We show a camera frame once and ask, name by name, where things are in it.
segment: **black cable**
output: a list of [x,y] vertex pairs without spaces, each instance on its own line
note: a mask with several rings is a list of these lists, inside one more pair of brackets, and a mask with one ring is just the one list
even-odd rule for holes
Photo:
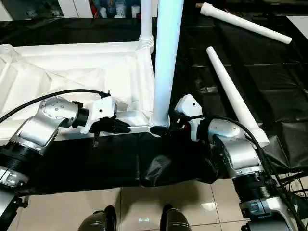
[[291,183],[288,183],[288,184],[284,183],[283,186],[287,189],[288,192],[291,192]]
[[[304,190],[304,186],[303,186],[303,183],[302,183],[301,179],[298,178],[298,181],[299,181],[299,183],[300,183],[300,186],[302,187],[302,190]],[[306,194],[306,191],[303,191],[303,193],[304,193],[305,199],[307,200],[307,199],[308,199],[308,196],[307,196],[307,194]]]
[[[204,115],[197,115],[197,116],[192,116],[189,117],[188,120],[192,120],[192,119],[197,119],[197,118],[203,118]],[[274,173],[279,185],[283,186],[283,183],[278,175],[278,173],[276,172],[276,169],[273,167],[272,163],[270,160],[267,159],[266,155],[264,154],[263,149],[261,148],[261,146],[259,145],[259,143],[257,142],[256,138],[254,137],[254,135],[240,122],[230,119],[228,117],[225,116],[220,116],[220,115],[212,115],[211,118],[209,119],[208,124],[213,120],[213,119],[222,119],[222,120],[227,120],[231,123],[236,124],[237,126],[239,126],[241,129],[243,129],[245,131],[245,133],[251,138],[251,140],[253,141],[253,144],[256,146],[257,148],[257,155],[260,158],[260,161],[262,163],[262,166],[265,170],[265,172],[268,174],[269,177],[271,177],[271,172]],[[301,221],[301,219],[299,218],[294,206],[291,203],[291,197],[288,194],[288,192],[286,191],[286,189],[284,187],[281,188],[282,192],[279,190],[279,188],[277,187],[277,185],[274,185],[278,195],[280,196],[280,198],[282,199],[282,201],[285,203],[285,205],[288,207],[288,209],[290,210],[290,212],[293,214],[296,223],[297,223],[297,227],[299,229],[299,231],[306,231],[305,225],[303,224],[303,222]]]
[[95,94],[99,94],[101,96],[101,98],[104,98],[106,96],[110,96],[110,94],[104,93],[102,91],[98,91],[98,90],[90,90],[90,89],[72,89],[72,90],[62,90],[62,91],[58,91],[58,92],[54,92],[48,95],[44,95],[41,97],[38,97],[34,100],[31,100],[29,102],[26,102],[16,108],[14,108],[13,110],[11,110],[10,112],[8,112],[7,114],[5,114],[4,116],[2,116],[0,118],[0,123],[2,123],[4,120],[6,120],[7,118],[9,118],[10,116],[14,115],[16,112],[19,112],[20,110],[24,109],[25,107],[28,107],[34,103],[37,103],[39,101],[48,99],[50,97],[53,96],[57,96],[57,95],[62,95],[62,94],[67,94],[67,93],[74,93],[74,92],[88,92],[88,93],[95,93]]
[[282,179],[282,182],[284,183],[289,183],[289,182],[292,182],[294,181],[295,179],[297,178],[302,178],[302,177],[305,177],[307,176],[308,174],[306,172],[300,172],[300,173],[296,173],[295,175],[291,175],[288,174],[288,177],[285,177]]
[[302,193],[302,192],[308,192],[308,189],[300,189],[300,190],[296,190],[293,191],[294,193]]

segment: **white wall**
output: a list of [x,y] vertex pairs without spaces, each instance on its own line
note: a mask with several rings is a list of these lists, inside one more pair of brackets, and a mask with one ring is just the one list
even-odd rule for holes
[[308,16],[288,16],[288,18],[308,39]]
[[12,18],[10,14],[6,11],[6,8],[3,6],[0,1],[0,21],[11,21]]
[[152,17],[157,17],[158,0],[152,0]]

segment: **white tray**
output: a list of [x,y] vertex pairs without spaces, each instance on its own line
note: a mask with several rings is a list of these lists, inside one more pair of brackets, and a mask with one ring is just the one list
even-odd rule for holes
[[[138,42],[0,45],[0,116],[47,93],[95,89],[111,92],[117,101],[118,118],[129,123],[132,132],[147,131],[153,111],[154,75],[150,49],[138,49],[138,45]],[[85,104],[99,99],[90,93],[62,96]],[[0,145],[36,113],[38,105],[0,124]],[[78,129],[61,128],[57,140],[91,136],[81,135]]]

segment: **white floor tile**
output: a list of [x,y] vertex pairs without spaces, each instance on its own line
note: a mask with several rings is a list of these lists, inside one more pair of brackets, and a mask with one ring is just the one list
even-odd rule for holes
[[[283,174],[280,177],[285,178],[287,176],[288,176],[288,174]],[[302,177],[302,178],[300,178],[300,180],[301,180],[301,183],[303,185],[303,188],[307,189],[308,188],[308,176]],[[302,189],[302,186],[301,186],[300,181],[298,179],[295,179],[294,181],[292,181],[291,184],[288,184],[285,187],[286,187],[287,190],[290,190],[292,192]],[[305,195],[308,195],[308,192],[299,192],[298,195],[305,196]]]
[[192,231],[221,231],[220,224],[192,226]]
[[218,223],[210,185],[189,181],[157,188],[123,188],[121,230],[159,229],[164,205],[181,211],[190,225]]
[[222,231],[241,231],[241,227],[245,225],[246,223],[247,221],[221,223],[221,230]]
[[308,218],[302,220],[305,227],[308,227]]
[[17,231],[18,222],[22,213],[22,208],[17,210],[17,214],[7,231]]
[[231,179],[220,179],[211,185],[220,222],[244,220]]
[[23,209],[18,231],[77,231],[94,211],[113,205],[119,218],[120,188],[31,196]]

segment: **white pvc pipe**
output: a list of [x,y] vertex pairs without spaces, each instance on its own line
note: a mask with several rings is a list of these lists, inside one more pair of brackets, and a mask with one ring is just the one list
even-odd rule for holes
[[151,126],[169,127],[168,110],[177,57],[184,0],[159,0]]
[[211,60],[211,63],[218,75],[218,78],[226,92],[226,95],[230,101],[230,104],[232,105],[232,108],[239,122],[250,130],[250,132],[254,135],[261,147],[265,147],[270,143],[265,132],[261,128],[259,128],[247,105],[242,99],[240,93],[238,92],[236,86],[231,80],[228,72],[226,71],[225,67],[217,56],[214,48],[208,47],[206,49],[206,53]]
[[58,0],[65,18],[78,18],[78,13],[72,0]]
[[88,0],[73,0],[79,18],[93,18]]
[[285,44],[289,44],[292,41],[291,37],[280,34],[276,31],[267,29],[263,26],[260,26],[258,24],[252,23],[248,20],[237,17],[237,16],[230,14],[228,12],[217,9],[214,6],[212,6],[211,4],[206,3],[206,2],[203,4],[203,6],[201,8],[201,14],[206,15],[206,16],[212,16],[213,18],[217,18],[217,19],[222,20],[224,22],[239,26],[239,27],[244,28],[246,30],[250,30],[252,32],[255,32],[255,33],[258,33],[260,35],[266,36],[268,38],[283,42]]
[[152,35],[152,1],[141,0],[141,33],[139,37],[140,48],[154,50],[154,38]]

